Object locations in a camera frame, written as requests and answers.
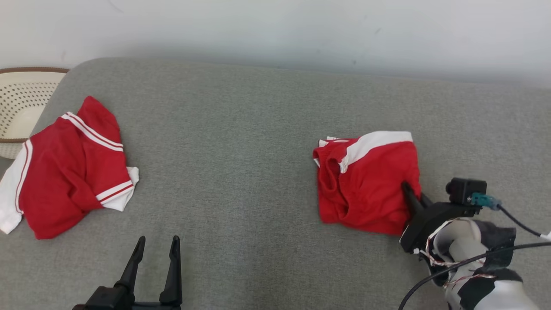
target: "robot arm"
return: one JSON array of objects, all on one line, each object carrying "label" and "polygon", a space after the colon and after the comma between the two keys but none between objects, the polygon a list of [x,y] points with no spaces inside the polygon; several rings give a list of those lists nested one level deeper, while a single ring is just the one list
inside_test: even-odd
[{"label": "robot arm", "polygon": [[[404,251],[425,260],[431,274],[514,245],[515,228],[472,219],[482,207],[471,205],[470,197],[485,194],[486,182],[454,178],[446,187],[450,202],[432,203],[424,194],[418,200],[407,183],[402,189],[412,220],[400,244]],[[520,276],[507,268],[511,259],[512,250],[502,250],[437,276],[433,282],[445,290],[453,310],[538,310],[526,295]]]},{"label": "robot arm", "polygon": [[134,284],[138,264],[142,261],[145,237],[141,236],[128,260],[121,279],[113,287],[100,286],[86,304],[78,304],[73,310],[180,310],[182,304],[182,271],[180,238],[174,236],[170,246],[170,266],[165,290],[159,295],[159,302],[136,302]]}]

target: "black mount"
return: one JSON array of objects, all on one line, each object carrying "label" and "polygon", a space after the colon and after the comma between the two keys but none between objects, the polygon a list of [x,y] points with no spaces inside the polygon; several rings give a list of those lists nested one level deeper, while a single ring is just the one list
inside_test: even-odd
[{"label": "black mount", "polygon": [[450,202],[433,203],[423,193],[418,200],[411,186],[404,181],[402,192],[412,218],[400,238],[404,251],[413,254],[415,248],[424,249],[429,235],[447,220],[479,214],[482,207],[471,205],[469,198],[473,193],[486,194],[486,187],[485,181],[453,178],[446,185]]},{"label": "black mount", "polygon": [[135,302],[134,284],[138,264],[142,261],[145,237],[141,236],[128,260],[121,279],[113,287],[100,286],[86,304],[78,304],[73,310],[181,310],[182,272],[180,238],[174,236],[170,247],[170,266],[165,290],[159,295],[159,302]]}]

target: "clothing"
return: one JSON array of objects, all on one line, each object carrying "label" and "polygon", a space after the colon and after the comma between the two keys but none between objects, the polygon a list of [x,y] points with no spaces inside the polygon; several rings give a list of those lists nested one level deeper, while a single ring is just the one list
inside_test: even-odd
[{"label": "clothing", "polygon": [[24,214],[37,239],[76,225],[89,211],[123,211],[138,181],[126,167],[115,116],[87,97],[30,137],[0,181],[0,229],[11,232]]},{"label": "clothing", "polygon": [[409,220],[401,184],[421,195],[417,150],[406,131],[376,131],[359,138],[327,137],[314,150],[324,223],[400,235]]}]

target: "laundry basket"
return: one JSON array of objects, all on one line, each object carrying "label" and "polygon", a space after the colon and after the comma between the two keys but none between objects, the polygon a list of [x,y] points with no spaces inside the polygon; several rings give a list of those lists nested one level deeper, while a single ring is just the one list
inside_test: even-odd
[{"label": "laundry basket", "polygon": [[0,70],[0,156],[15,158],[40,114],[69,70],[9,68]]}]

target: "couch cushion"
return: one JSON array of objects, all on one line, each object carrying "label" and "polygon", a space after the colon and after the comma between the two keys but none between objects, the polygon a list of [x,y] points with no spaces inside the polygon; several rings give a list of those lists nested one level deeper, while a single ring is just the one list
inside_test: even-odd
[{"label": "couch cushion", "polygon": [[[140,183],[124,212],[93,211],[53,240],[35,240],[25,221],[0,235],[6,309],[85,302],[118,280],[141,235],[135,293],[155,301],[175,234],[183,308],[397,308],[426,267],[396,237],[321,223],[311,155],[328,135],[411,131],[433,200],[447,199],[454,176],[479,178],[524,223],[549,229],[548,90],[107,58],[66,75],[34,132],[87,95],[117,117]],[[536,241],[519,231],[518,244]],[[550,254],[518,251],[512,263],[541,307]],[[431,285],[409,305],[446,308]]]}]

